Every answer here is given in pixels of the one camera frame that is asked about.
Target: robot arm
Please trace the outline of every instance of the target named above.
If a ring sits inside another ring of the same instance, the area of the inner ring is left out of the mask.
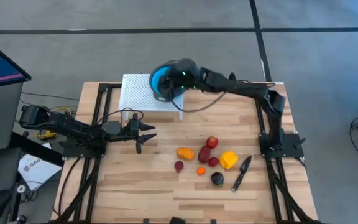
[[[264,83],[244,83],[226,78],[224,75],[201,67],[194,61],[182,59],[174,64],[159,80],[158,91],[172,99],[181,89],[198,89],[211,93],[228,92],[256,99],[270,121],[269,146],[280,150],[284,143],[281,117],[285,98],[276,91],[269,90]]]
[[[137,153],[142,152],[142,144],[157,134],[139,135],[139,131],[155,129],[140,121],[137,114],[129,120],[126,126],[119,121],[108,121],[104,124],[88,125],[76,121],[70,114],[50,111],[45,106],[23,106],[19,124],[22,128],[42,130],[47,129],[75,140],[75,142],[61,142],[63,147],[83,146],[88,149],[90,157],[98,157],[100,145],[107,142],[136,141]]]

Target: white perforated board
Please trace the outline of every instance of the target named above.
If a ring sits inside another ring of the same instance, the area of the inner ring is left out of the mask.
[[[154,98],[149,77],[150,74],[124,74],[119,110],[129,107],[141,111],[179,111],[172,103],[161,102]],[[183,95],[173,100],[180,108],[183,108]]]

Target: wooden tabletop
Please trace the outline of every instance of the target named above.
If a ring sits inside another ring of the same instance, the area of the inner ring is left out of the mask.
[[[98,82],[84,83],[76,116],[78,121],[91,123],[98,85]],[[283,84],[277,84],[274,89],[287,96]],[[110,112],[118,109],[119,95],[120,89],[114,89]],[[185,109],[200,108],[216,97],[196,90],[188,91]],[[119,113],[109,117],[109,120],[117,119]],[[147,112],[142,121],[157,127],[143,132],[157,133],[157,136],[145,143],[142,154],[136,154],[134,141],[107,146],[106,155],[101,160],[93,223],[140,223],[143,218],[149,218],[152,223],[168,223],[173,216],[185,218],[189,223],[209,223],[210,219],[217,219],[218,223],[275,223],[266,165],[257,140],[259,124],[253,99],[226,94],[205,111],[185,113],[182,121],[178,113],[167,112]],[[282,122],[285,132],[294,132],[288,100]],[[197,155],[208,136],[219,139],[211,156],[219,157],[224,151],[233,150],[239,155],[237,164],[230,170],[223,170],[221,166],[211,168],[200,164],[195,156],[192,161],[183,161],[185,168],[177,174],[173,164],[181,159],[177,158],[176,149],[191,147]],[[234,193],[231,188],[239,175],[239,166],[249,155],[254,156],[253,160],[239,190]],[[74,161],[65,162],[58,196]],[[295,159],[286,158],[283,162],[290,193],[306,214],[317,219],[305,168]],[[197,175],[199,166],[206,168],[205,175]],[[69,176],[63,210],[78,191],[82,168],[83,159]],[[223,173],[222,187],[212,185],[210,176],[213,172]],[[279,195],[285,218],[285,207]],[[85,195],[82,218],[85,217],[87,199],[88,195]]]

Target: yellow bell pepper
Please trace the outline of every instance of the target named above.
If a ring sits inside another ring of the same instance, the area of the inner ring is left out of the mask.
[[[178,156],[184,158],[184,159],[192,159],[194,158],[194,151],[187,147],[180,147],[177,149]]]
[[[230,169],[236,164],[239,157],[234,153],[234,151],[226,151],[221,154],[219,163],[223,169]]]

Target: gray floor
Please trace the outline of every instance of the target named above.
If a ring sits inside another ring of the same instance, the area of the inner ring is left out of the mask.
[[[262,27],[358,27],[357,0],[256,0]],[[244,0],[0,0],[0,29],[252,27]],[[358,223],[358,153],[349,123],[358,116],[358,32],[263,34],[273,81],[285,82],[304,146],[319,219]],[[250,81],[264,79],[254,33],[0,35],[0,49],[33,80],[25,91],[79,98],[85,81],[120,80],[173,58]],[[22,96],[49,107],[75,101]],[[354,132],[358,145],[358,131]],[[57,184],[23,204],[46,222]]]

